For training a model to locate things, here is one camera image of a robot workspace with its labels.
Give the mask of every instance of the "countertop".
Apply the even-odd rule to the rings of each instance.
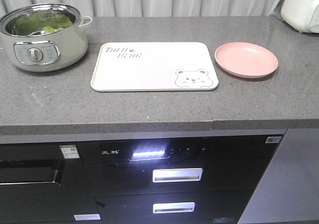
[[[86,55],[49,73],[20,70],[0,41],[0,135],[319,127],[319,36],[298,33],[275,16],[95,17],[86,33]],[[206,44],[218,87],[119,93],[91,88],[104,43],[142,41]],[[228,42],[269,49],[278,69],[259,79],[224,72],[214,52]]]

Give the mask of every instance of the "sticker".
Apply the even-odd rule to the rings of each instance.
[[[213,223],[232,223],[234,221],[234,217],[231,218],[214,218]]]
[[[80,158],[78,150],[75,144],[72,145],[60,145],[61,151],[65,159]]]
[[[269,136],[266,143],[279,143],[281,136]]]
[[[73,215],[76,221],[100,220],[100,214]]]

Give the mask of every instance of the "pink plate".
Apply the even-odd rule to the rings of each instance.
[[[271,51],[246,42],[221,45],[215,51],[215,59],[224,71],[242,78],[264,77],[278,67],[278,60]]]

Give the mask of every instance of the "cutting board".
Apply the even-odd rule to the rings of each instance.
[[[111,42],[102,45],[91,86],[100,92],[205,91],[218,79],[200,42]]]

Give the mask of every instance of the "dishwasher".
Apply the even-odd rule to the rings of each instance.
[[[67,149],[76,142],[0,144],[1,224],[98,222],[81,159]]]
[[[235,224],[282,134],[80,141],[102,223]]]

